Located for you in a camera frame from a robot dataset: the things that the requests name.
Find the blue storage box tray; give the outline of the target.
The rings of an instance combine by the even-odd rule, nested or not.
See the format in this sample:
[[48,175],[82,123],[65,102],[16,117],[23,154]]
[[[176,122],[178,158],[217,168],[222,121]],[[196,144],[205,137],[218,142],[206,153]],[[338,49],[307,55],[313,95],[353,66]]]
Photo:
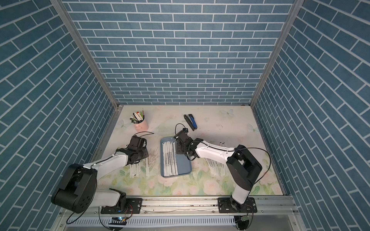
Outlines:
[[[168,142],[174,142],[175,143],[174,153],[176,154],[176,163],[177,163],[177,171],[178,171],[178,175],[176,175],[176,176],[172,176],[172,175],[170,175],[169,177],[164,176],[164,158],[163,158],[163,149],[162,149],[162,144],[164,142],[167,142],[167,144],[168,144]],[[177,142],[173,137],[165,137],[165,138],[162,138],[161,141],[160,141],[161,176],[164,177],[164,178],[185,176],[185,175],[190,174],[191,171],[192,171],[191,161],[188,160],[188,158],[185,155],[176,153],[176,145],[177,145]],[[169,150],[168,150],[168,162],[170,164]]]

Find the aluminium corner post left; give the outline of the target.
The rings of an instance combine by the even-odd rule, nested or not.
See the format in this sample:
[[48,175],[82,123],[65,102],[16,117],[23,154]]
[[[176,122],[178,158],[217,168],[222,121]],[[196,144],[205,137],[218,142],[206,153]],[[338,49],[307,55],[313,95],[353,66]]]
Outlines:
[[74,24],[72,18],[70,17],[69,13],[67,12],[64,4],[60,0],[50,0],[52,6],[55,8],[56,12],[58,13],[58,16],[61,18],[62,22],[66,26],[68,32],[70,33],[71,37],[73,38],[74,42],[76,43],[77,47],[79,48],[80,52],[84,56],[88,66],[94,73],[96,79],[102,86],[104,92],[106,93],[107,97],[110,99],[113,107],[115,109],[118,109],[119,103],[113,96],[110,88],[108,87],[101,71],[99,70],[95,60],[91,56],[84,40],[82,39],[80,33],[78,32],[78,29],[76,25]]

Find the blue black stapler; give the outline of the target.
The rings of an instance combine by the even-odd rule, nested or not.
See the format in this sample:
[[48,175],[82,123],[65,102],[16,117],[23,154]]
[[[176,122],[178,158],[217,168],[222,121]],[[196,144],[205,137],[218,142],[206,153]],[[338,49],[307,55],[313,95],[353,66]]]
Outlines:
[[188,125],[190,126],[190,128],[193,130],[193,131],[195,131],[197,128],[198,128],[198,126],[197,126],[197,124],[196,124],[196,122],[195,122],[195,119],[194,119],[194,117],[193,117],[193,115],[192,114],[185,114],[184,115],[184,119],[186,120],[186,122],[188,123]]

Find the white straw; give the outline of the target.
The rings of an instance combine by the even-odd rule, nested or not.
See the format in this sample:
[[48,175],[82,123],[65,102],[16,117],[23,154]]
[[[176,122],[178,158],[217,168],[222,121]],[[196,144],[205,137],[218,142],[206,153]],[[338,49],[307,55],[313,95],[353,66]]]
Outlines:
[[176,154],[174,153],[174,142],[168,142],[168,150],[169,150],[169,158],[170,158],[170,166],[171,166],[171,175],[176,176],[178,175],[177,171],[177,163],[176,163]]
[[168,150],[167,150],[168,144],[167,142],[164,142],[162,144],[162,149],[163,149],[163,158],[164,158],[164,176],[169,177],[171,175],[170,172],[170,164],[168,162]]

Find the pink pen cup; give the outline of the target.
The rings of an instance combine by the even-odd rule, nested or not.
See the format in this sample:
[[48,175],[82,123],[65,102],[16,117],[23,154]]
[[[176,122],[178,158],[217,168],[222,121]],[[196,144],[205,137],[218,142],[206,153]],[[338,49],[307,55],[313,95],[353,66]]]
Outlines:
[[145,120],[145,116],[143,116],[143,120],[139,120],[135,123],[135,129],[137,132],[148,131],[148,123]]

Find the pens in cup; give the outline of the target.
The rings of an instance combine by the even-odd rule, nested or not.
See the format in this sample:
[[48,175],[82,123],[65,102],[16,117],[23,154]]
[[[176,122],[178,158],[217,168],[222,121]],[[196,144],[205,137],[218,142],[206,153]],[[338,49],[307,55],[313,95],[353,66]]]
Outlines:
[[142,123],[145,120],[144,110],[133,112],[130,120],[134,124]]

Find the white straws pile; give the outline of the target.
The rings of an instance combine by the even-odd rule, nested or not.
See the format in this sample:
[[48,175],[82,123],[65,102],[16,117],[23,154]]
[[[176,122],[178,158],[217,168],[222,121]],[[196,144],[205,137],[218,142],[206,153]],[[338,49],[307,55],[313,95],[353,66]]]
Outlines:
[[205,158],[206,163],[210,169],[211,175],[215,177],[224,177],[226,175],[225,165],[221,162],[215,160],[216,151],[211,151],[210,149],[206,151],[203,158]]
[[139,177],[141,173],[144,173],[146,177],[150,176],[150,165],[149,159],[143,159],[135,162],[129,166],[130,178]]

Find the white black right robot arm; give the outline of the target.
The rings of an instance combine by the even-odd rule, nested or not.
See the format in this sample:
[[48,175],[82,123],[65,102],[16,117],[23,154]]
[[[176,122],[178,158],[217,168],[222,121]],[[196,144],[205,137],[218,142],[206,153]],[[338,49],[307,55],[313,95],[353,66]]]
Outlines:
[[250,197],[250,193],[261,179],[263,167],[247,147],[217,146],[200,138],[192,139],[185,131],[178,132],[174,139],[179,145],[180,154],[187,158],[206,158],[227,166],[236,186],[229,199],[226,197],[218,199],[220,213],[257,212],[255,200]]

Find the aluminium corner post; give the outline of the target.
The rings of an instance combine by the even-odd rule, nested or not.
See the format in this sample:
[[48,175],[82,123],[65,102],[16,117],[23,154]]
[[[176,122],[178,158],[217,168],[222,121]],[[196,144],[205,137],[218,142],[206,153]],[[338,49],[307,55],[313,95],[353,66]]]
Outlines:
[[72,18],[70,17],[69,13],[67,12],[64,4],[60,0],[50,0],[52,6],[55,8],[56,12],[58,13],[58,16],[61,18],[62,22],[66,26],[68,32],[70,33],[71,37],[73,38],[74,42],[76,43],[77,47],[79,48],[80,52],[84,56],[88,66],[94,73],[96,79],[102,86],[104,92],[106,93],[107,97],[110,99],[113,107],[115,109],[118,109],[119,103],[113,96],[110,88],[108,87],[101,71],[99,70],[95,60],[91,56],[84,40],[82,39],[80,33],[78,32],[78,29],[76,25],[74,24]]
[[252,97],[252,100],[251,100],[251,103],[250,103],[250,107],[253,108],[258,100],[258,97],[260,95],[260,93],[262,92],[262,89],[266,83],[266,81],[268,80],[268,77],[269,77],[269,74],[271,73],[271,70],[277,60],[277,57],[279,55],[279,52],[280,50],[282,49],[282,46],[293,26],[293,23],[302,7],[304,3],[304,0],[296,0],[294,1],[291,9],[290,9],[290,12],[287,16],[287,20],[286,22],[284,23],[283,27],[282,27],[282,31],[277,39],[277,42],[274,46],[274,49],[271,53],[271,56],[269,58],[269,61],[266,65],[266,68],[263,72],[263,74],[261,75],[261,78],[260,78],[260,81],[257,85],[257,88],[255,90],[255,93]]

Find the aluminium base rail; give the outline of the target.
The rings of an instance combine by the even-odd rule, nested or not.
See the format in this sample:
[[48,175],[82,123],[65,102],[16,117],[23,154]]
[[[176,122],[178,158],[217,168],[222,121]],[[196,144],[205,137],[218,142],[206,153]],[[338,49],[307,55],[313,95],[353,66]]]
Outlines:
[[[298,208],[291,196],[253,195],[257,215],[298,215]],[[203,216],[219,215],[219,196],[141,196],[140,213],[133,216]]]

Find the white straws pile right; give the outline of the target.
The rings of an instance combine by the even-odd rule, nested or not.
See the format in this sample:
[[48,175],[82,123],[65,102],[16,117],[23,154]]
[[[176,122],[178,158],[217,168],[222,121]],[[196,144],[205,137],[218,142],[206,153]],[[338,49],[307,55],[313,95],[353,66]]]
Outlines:
[[205,158],[206,163],[210,169],[211,175],[215,177],[224,177],[226,175],[225,165],[221,162],[215,160],[216,151],[211,151],[210,149],[206,151],[203,158]]

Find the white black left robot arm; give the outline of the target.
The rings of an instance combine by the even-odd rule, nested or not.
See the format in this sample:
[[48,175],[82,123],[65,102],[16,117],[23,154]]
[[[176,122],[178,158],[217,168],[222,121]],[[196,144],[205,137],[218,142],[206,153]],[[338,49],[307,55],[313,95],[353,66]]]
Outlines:
[[145,138],[134,135],[126,148],[117,149],[106,159],[68,166],[51,202],[77,214],[98,207],[114,213],[126,211],[129,208],[126,193],[116,189],[98,190],[98,180],[116,169],[138,164],[147,158],[146,145]]

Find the aluminium corner post right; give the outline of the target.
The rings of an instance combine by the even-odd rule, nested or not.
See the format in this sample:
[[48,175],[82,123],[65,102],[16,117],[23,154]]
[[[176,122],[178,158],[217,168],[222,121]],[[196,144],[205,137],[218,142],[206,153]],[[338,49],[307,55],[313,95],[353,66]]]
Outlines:
[[286,22],[284,23],[283,27],[282,27],[282,31],[277,39],[277,42],[274,46],[274,49],[271,53],[271,56],[269,58],[269,61],[266,65],[266,68],[263,72],[263,74],[261,75],[261,78],[260,78],[260,81],[257,85],[257,88],[255,90],[255,93],[252,97],[252,100],[251,100],[251,103],[250,103],[250,107],[253,108],[258,100],[258,97],[260,95],[260,93],[262,92],[262,89],[266,83],[266,81],[268,80],[268,77],[269,77],[269,74],[271,73],[271,70],[277,60],[277,57],[279,55],[279,52],[280,50],[282,49],[282,46],[293,26],[293,23],[302,7],[304,3],[304,0],[296,0],[294,1],[291,9],[290,9],[290,12],[287,16],[287,20]]

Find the white straws pile left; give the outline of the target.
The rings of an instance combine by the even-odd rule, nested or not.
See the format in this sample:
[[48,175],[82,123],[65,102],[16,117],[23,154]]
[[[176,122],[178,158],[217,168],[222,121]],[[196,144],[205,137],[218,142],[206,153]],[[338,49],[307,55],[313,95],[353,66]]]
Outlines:
[[143,159],[135,162],[129,166],[130,178],[139,177],[141,173],[144,173],[146,177],[150,176],[150,165],[149,159]]

